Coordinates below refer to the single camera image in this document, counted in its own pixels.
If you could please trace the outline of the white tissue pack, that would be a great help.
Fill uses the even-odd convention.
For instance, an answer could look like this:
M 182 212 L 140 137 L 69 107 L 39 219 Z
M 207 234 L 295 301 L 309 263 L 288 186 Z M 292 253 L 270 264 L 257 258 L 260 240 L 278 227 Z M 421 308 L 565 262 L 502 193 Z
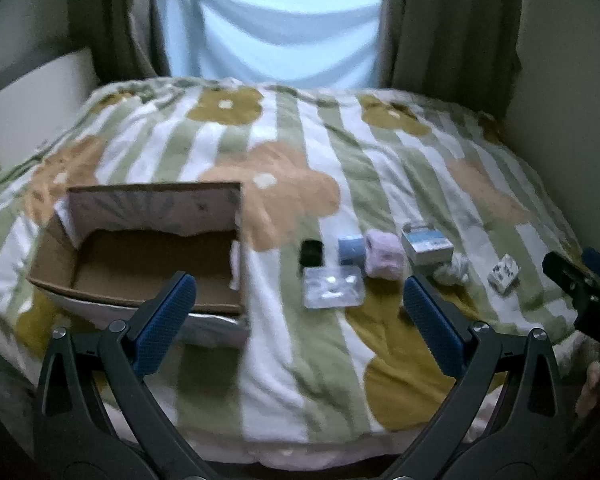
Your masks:
M 519 272 L 520 267 L 516 260 L 511 255 L 505 254 L 491 269 L 488 282 L 499 294 L 504 295 L 516 282 Z

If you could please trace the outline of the white sock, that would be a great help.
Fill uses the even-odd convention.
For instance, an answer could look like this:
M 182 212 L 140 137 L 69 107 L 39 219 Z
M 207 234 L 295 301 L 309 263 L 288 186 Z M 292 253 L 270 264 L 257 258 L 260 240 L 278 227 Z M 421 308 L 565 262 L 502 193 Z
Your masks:
M 442 286 L 460 286 L 468 282 L 468 258 L 463 254 L 454 254 L 450 261 L 440 263 L 432 278 Z

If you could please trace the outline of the blue white product box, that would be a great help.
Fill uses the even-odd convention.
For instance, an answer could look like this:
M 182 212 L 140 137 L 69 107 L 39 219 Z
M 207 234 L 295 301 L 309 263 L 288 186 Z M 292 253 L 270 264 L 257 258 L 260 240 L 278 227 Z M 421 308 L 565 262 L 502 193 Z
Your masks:
M 405 223 L 402 237 L 406 255 L 414 266 L 447 263 L 453 257 L 451 241 L 430 224 Z

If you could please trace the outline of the pink sock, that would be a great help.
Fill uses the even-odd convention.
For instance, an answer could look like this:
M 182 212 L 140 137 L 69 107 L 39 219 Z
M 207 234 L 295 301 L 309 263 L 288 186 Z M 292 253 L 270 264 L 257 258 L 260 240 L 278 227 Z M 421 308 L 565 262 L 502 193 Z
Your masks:
M 378 229 L 364 235 L 365 274 L 369 278 L 399 281 L 404 272 L 405 252 L 400 238 L 394 233 Z

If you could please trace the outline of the clear blister pack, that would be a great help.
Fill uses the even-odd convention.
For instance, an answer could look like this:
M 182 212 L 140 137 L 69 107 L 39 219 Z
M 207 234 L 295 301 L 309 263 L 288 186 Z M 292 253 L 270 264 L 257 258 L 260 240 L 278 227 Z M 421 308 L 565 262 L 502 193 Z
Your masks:
M 357 266 L 311 266 L 303 270 L 303 305 L 309 310 L 362 306 L 365 286 Z

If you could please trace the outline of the blue tape roll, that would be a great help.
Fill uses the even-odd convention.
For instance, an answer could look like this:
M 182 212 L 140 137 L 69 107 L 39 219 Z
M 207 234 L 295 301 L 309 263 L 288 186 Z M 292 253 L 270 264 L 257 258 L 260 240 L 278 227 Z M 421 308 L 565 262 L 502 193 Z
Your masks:
M 362 236 L 347 236 L 338 240 L 338 258 L 340 266 L 358 266 L 365 264 L 366 246 Z

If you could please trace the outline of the black small case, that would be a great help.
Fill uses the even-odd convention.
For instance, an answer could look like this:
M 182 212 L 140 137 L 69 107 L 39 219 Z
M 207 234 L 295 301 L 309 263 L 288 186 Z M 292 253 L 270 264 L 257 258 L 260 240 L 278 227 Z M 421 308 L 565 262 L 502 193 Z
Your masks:
M 324 245 L 321 240 L 302 240 L 299 266 L 301 270 L 324 266 Z

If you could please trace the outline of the open cardboard box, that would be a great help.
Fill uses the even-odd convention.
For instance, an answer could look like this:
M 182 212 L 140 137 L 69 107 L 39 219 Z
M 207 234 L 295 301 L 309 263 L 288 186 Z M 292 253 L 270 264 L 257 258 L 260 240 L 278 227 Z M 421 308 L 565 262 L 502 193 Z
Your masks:
M 69 188 L 44 226 L 28 280 L 104 328 L 130 318 L 178 271 L 197 284 L 178 340 L 242 348 L 250 323 L 240 183 Z

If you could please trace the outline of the floral striped blanket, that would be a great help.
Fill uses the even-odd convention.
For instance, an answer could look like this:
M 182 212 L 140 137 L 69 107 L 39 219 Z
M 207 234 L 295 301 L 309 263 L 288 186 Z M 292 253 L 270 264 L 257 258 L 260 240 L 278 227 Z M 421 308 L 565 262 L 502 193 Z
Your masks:
M 207 460 L 297 470 L 389 453 L 416 437 L 451 388 L 398 317 L 398 285 L 368 283 L 358 308 L 304 307 L 306 238 L 335 263 L 340 238 L 428 221 L 468 258 L 468 282 L 445 299 L 502 333 L 546 330 L 562 370 L 583 344 L 576 311 L 542 272 L 548 252 L 577 255 L 576 236 L 484 116 L 391 90 L 118 82 L 95 91 L 57 140 L 0 172 L 0 356 L 16 371 L 0 407 L 22 436 L 50 332 L 84 329 L 27 280 L 68 188 L 223 180 L 245 193 L 247 344 L 176 344 L 148 379 Z M 501 295 L 488 275 L 505 254 L 520 272 Z

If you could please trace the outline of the dark drape right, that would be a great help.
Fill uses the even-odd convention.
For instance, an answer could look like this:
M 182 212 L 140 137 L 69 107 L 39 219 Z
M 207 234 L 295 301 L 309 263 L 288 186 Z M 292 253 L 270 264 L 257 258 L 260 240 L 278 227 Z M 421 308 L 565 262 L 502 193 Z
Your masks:
M 506 114 L 522 0 L 381 0 L 378 84 Z

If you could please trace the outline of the dark drape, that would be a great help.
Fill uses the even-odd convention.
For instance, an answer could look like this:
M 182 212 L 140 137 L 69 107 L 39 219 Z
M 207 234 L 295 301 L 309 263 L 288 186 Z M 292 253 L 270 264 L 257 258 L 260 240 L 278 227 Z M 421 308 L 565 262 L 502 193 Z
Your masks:
M 381 0 L 378 84 L 506 114 L 522 0 Z
M 169 73 L 156 0 L 68 0 L 68 23 L 104 84 Z

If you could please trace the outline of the white headboard cushion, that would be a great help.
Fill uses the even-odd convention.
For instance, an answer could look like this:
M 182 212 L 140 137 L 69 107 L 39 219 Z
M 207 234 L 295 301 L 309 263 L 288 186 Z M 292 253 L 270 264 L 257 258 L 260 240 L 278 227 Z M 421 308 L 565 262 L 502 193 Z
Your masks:
M 92 52 L 49 44 L 0 71 L 0 170 L 55 140 L 98 87 Z

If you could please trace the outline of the dark drape left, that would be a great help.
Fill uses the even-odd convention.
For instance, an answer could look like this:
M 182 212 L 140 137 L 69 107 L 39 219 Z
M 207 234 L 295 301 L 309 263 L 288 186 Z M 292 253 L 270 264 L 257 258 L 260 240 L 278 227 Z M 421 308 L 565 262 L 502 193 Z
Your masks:
M 68 23 L 104 84 L 169 73 L 156 0 L 68 0 Z

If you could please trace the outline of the light blue sheer curtain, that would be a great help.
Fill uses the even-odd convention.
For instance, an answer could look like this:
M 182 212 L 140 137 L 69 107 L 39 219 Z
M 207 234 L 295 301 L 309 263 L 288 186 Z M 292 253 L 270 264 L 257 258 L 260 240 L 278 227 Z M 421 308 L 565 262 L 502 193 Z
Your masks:
M 297 88 L 378 84 L 381 0 L 155 0 L 172 76 Z

